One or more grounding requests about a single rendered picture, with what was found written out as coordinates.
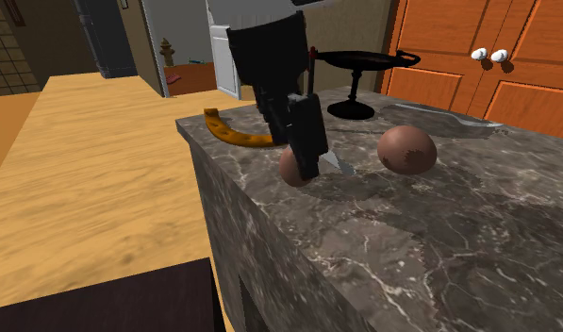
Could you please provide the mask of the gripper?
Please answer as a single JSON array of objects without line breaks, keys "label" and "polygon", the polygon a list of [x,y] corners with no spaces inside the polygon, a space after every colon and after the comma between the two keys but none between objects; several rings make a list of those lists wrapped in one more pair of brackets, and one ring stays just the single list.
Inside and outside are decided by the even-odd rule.
[{"label": "gripper", "polygon": [[301,95],[298,84],[309,63],[304,13],[228,28],[226,37],[240,81],[252,87],[273,142],[290,143],[303,180],[317,177],[319,157],[328,151],[328,143],[318,95]]}]

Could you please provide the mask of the brown egg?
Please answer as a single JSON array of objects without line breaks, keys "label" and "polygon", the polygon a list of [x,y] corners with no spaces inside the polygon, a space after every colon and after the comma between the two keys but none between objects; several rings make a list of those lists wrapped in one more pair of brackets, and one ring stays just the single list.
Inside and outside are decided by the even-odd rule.
[{"label": "brown egg", "polygon": [[398,125],[380,137],[377,155],[390,171],[414,175],[430,170],[436,164],[438,151],[430,136],[419,128]]},{"label": "brown egg", "polygon": [[282,179],[291,187],[300,188],[311,182],[311,179],[304,180],[299,172],[298,163],[289,146],[287,146],[279,159],[279,174]]}]

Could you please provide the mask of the silver knife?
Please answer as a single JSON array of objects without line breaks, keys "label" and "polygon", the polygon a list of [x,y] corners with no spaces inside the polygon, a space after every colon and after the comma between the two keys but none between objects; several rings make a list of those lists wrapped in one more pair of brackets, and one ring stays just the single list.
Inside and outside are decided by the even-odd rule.
[{"label": "silver knife", "polygon": [[328,150],[326,153],[322,154],[321,158],[323,158],[332,166],[340,170],[343,174],[347,174],[347,175],[356,174],[356,169],[352,165],[344,161],[343,159],[339,158],[336,155],[336,153],[333,152],[332,150]]}]

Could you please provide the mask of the thin black rod red tip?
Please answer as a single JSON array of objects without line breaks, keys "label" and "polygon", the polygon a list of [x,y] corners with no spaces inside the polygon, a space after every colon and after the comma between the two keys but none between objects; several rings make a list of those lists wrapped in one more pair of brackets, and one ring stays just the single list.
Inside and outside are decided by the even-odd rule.
[{"label": "thin black rod red tip", "polygon": [[311,46],[310,49],[309,49],[307,95],[311,95],[314,92],[316,57],[317,57],[317,50],[314,46]]}]

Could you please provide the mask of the orange curved horseshoe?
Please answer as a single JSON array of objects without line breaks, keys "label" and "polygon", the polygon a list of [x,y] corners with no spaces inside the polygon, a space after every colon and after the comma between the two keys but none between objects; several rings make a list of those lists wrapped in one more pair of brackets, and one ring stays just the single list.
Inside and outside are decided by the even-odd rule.
[{"label": "orange curved horseshoe", "polygon": [[281,146],[281,143],[273,142],[271,135],[246,134],[232,129],[221,119],[219,110],[216,108],[205,108],[204,117],[209,132],[220,141],[249,148]]}]

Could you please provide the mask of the fire hydrant figure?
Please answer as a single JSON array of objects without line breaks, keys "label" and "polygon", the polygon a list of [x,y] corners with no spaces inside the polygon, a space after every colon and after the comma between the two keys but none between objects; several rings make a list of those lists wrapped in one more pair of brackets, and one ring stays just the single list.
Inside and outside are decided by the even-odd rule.
[{"label": "fire hydrant figure", "polygon": [[160,42],[159,53],[164,58],[164,66],[166,68],[174,67],[173,54],[175,53],[175,50],[172,48],[172,45],[168,42],[166,38],[163,38]]}]

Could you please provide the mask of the grey marble counter block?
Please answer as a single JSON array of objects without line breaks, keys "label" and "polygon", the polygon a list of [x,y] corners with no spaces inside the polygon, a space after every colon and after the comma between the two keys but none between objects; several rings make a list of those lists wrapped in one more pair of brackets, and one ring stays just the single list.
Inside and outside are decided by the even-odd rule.
[{"label": "grey marble counter block", "polygon": [[[563,332],[563,140],[360,99],[370,120],[325,117],[356,174],[322,161],[302,188],[280,177],[280,149],[177,121],[235,332]],[[430,170],[381,163],[398,125],[433,140]]]}]

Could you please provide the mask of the dark pillar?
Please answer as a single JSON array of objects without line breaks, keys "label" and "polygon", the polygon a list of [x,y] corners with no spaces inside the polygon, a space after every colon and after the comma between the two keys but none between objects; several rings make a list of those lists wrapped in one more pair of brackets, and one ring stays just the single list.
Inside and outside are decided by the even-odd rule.
[{"label": "dark pillar", "polygon": [[103,78],[137,75],[117,0],[72,0]]}]

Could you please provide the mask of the orange double door white knobs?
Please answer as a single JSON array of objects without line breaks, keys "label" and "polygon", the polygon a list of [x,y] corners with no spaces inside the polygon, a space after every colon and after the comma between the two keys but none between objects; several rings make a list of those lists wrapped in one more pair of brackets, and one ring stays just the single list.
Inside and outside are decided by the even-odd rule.
[{"label": "orange double door white knobs", "polygon": [[392,97],[563,138],[563,0],[393,0]]}]

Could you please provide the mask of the black pedestal dish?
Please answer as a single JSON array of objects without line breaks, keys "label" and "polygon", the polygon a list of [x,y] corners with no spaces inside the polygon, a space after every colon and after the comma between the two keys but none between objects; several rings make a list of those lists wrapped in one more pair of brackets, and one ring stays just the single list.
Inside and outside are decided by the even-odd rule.
[{"label": "black pedestal dish", "polygon": [[352,72],[353,81],[348,99],[330,105],[327,112],[344,120],[367,120],[374,115],[374,109],[356,100],[358,81],[362,73],[386,71],[396,67],[408,68],[418,64],[421,57],[402,50],[397,50],[395,56],[367,51],[317,50],[316,60],[323,60],[332,66]]}]

